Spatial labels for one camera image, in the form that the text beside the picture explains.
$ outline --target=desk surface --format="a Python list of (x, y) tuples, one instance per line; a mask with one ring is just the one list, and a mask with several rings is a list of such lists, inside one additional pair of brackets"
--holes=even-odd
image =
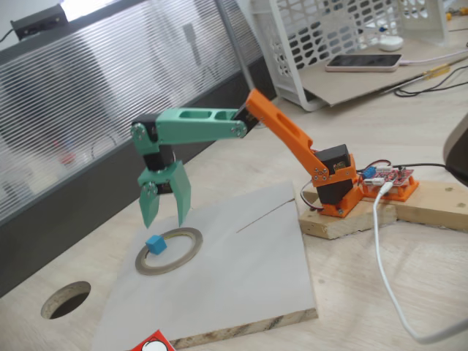
[[(450, 35), (467, 38), (463, 31)], [(463, 81), (468, 75), (462, 72), (456, 79)], [(380, 158), (394, 163), (441, 162), (445, 138), (468, 112), (467, 93), (468, 86), (462, 86), (410, 99), (373, 95), (307, 114), (289, 102), (280, 101), (279, 107), (314, 139), (315, 148), (346, 143), (358, 167)], [(254, 129), (243, 140), (216, 142), (186, 170), (194, 208), (286, 180), (298, 192), (310, 179), (269, 129)], [(419, 167), (415, 176), (454, 181), (438, 167)], [(305, 211), (298, 195), (296, 200), (299, 211)], [(159, 219), (175, 214), (173, 197), (163, 197)], [(141, 225), (134, 202), (0, 299), (0, 348), (89, 350), (121, 262)], [(468, 316), (466, 233), (397, 223), (382, 229), (381, 240), (390, 283), (417, 331), (432, 333)], [(319, 319), (191, 350), (467, 349), (468, 332), (426, 347), (406, 334), (382, 285), (371, 230), (334, 241), (305, 235), (304, 243)], [(30, 255), (18, 254), (25, 260)], [(64, 317), (44, 320), (43, 303), (77, 281), (91, 284), (83, 305)]]

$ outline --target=desk grommet hole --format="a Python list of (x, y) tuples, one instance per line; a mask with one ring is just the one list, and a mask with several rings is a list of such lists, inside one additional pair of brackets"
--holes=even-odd
[(62, 287), (46, 300), (41, 308), (41, 316), (54, 320), (76, 310), (89, 296), (91, 285), (88, 282), (75, 282)]

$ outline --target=white board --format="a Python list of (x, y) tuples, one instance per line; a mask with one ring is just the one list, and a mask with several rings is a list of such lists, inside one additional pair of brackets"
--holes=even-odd
[[(171, 217), (137, 234), (97, 328), (93, 351), (130, 350), (158, 329), (168, 340), (183, 340), (175, 345), (180, 348), (259, 331), (251, 324), (259, 321), (273, 319), (265, 322), (269, 329), (316, 316), (291, 183), (190, 211), (183, 227), (202, 233), (198, 254), (161, 276), (139, 274), (135, 258), (145, 241), (177, 226), (177, 218)], [(172, 240), (167, 252), (174, 252)], [(164, 254), (161, 262), (166, 264)], [(239, 326), (244, 329), (231, 330)], [(221, 336), (196, 338), (215, 331), (222, 331)]]

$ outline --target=red circuit board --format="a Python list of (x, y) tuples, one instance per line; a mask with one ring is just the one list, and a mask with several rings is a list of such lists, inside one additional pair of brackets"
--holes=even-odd
[(385, 181), (393, 181), (393, 186), (402, 186), (404, 185), (414, 170), (380, 170), (375, 173), (372, 178), (384, 178)]

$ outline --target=white crate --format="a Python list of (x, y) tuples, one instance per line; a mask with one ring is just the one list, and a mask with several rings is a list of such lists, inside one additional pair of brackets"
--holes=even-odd
[(304, 91), (298, 70), (376, 45), (382, 34), (440, 45), (447, 34), (442, 0), (239, 0), (239, 6), (276, 92), (307, 111), (325, 102)]

